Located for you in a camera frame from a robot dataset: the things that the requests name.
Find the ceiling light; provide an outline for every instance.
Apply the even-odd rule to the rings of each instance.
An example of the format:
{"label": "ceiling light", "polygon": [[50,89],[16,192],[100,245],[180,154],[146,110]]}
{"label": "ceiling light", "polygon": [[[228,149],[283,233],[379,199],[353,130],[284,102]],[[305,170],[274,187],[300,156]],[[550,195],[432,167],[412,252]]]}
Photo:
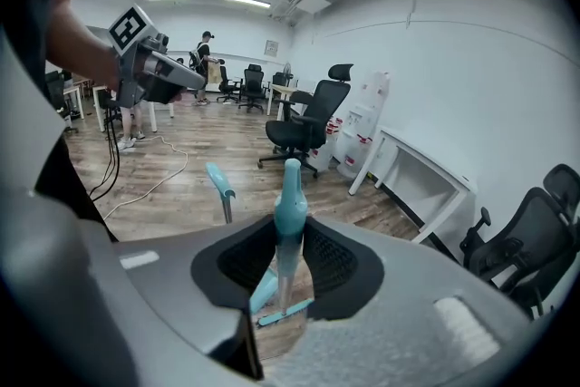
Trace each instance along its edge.
{"label": "ceiling light", "polygon": [[257,0],[233,0],[234,2],[241,2],[242,4],[250,4],[255,6],[261,6],[263,8],[270,8],[270,4],[266,2],[258,2]]}

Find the sneaker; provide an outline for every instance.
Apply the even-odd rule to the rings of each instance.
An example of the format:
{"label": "sneaker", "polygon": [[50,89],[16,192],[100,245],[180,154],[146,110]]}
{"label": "sneaker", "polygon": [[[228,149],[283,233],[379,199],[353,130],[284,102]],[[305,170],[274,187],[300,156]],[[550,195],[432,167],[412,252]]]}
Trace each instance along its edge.
{"label": "sneaker", "polygon": [[133,145],[135,145],[134,139],[125,139],[124,137],[121,137],[119,142],[117,142],[119,150],[130,149]]}

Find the wooden floor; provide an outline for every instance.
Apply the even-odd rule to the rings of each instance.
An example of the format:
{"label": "wooden floor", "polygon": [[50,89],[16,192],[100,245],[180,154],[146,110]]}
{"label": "wooden floor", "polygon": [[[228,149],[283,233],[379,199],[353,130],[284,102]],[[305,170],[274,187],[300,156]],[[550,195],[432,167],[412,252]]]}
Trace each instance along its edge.
{"label": "wooden floor", "polygon": [[[214,101],[216,94],[210,94]],[[268,117],[257,109],[250,113],[236,105],[212,102],[206,107],[192,107],[186,94],[175,104],[175,118],[168,111],[157,111],[159,131],[150,132],[148,113],[144,112],[144,132],[162,135],[177,149],[188,154],[188,166],[173,179],[155,189],[145,199],[117,209],[107,225],[119,240],[163,237],[224,224],[218,192],[209,180],[205,164],[214,161],[226,173],[236,199],[232,202],[234,221],[271,213],[282,188],[283,163],[265,162],[258,169],[259,156],[272,153],[266,137]],[[87,190],[102,180],[109,163],[105,133],[99,131],[91,101],[84,101],[86,119],[75,120],[79,133],[67,135],[72,163]],[[271,119],[276,118],[272,111]],[[143,195],[160,180],[180,169],[185,156],[173,152],[160,139],[137,142],[134,149],[121,153],[121,170],[111,192],[96,202],[103,216],[116,205]],[[303,188],[310,214],[354,223],[383,234],[411,239],[418,234],[394,203],[366,180],[356,196],[348,194],[351,181],[335,169],[313,179],[303,170]],[[304,261],[295,279],[293,303],[312,296],[312,281]],[[256,317],[277,311],[270,302]],[[265,367],[288,351],[305,326],[305,316],[297,314],[256,330],[258,351]]]}

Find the person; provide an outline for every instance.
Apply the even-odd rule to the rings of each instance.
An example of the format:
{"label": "person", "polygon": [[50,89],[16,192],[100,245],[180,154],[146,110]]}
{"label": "person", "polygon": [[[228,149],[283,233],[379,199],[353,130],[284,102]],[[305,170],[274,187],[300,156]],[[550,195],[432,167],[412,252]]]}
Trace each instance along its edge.
{"label": "person", "polygon": [[[46,60],[117,90],[119,59],[73,13],[71,0],[3,0],[2,26],[14,53],[48,100]],[[105,223],[69,158],[62,138],[44,164],[35,190],[68,205],[77,217]],[[109,231],[111,240],[116,240]]]}
{"label": "person", "polygon": [[[121,120],[123,123],[123,137],[117,142],[117,147],[119,150],[125,150],[133,147],[135,145],[135,140],[145,139],[145,134],[143,134],[143,113],[141,111],[141,106],[139,104],[132,108],[121,108]],[[133,121],[131,119],[131,111],[135,116],[135,126],[137,126],[137,135],[133,138],[131,136],[131,126]]]}
{"label": "person", "polygon": [[197,50],[199,54],[199,64],[197,67],[198,73],[205,78],[205,83],[201,89],[198,90],[198,97],[195,105],[207,105],[209,103],[206,98],[206,86],[208,85],[209,77],[209,63],[219,63],[217,58],[213,58],[209,53],[209,40],[215,39],[215,36],[210,31],[204,31],[201,35],[201,42],[198,43]]}

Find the backpack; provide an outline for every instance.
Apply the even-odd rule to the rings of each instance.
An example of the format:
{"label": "backpack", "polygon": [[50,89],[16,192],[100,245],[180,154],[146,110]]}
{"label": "backpack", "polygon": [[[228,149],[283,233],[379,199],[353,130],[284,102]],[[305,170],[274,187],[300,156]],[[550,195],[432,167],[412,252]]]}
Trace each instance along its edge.
{"label": "backpack", "polygon": [[189,52],[189,68],[198,70],[201,66],[201,59],[199,58],[199,49],[206,45],[206,43],[199,43],[198,48]]}

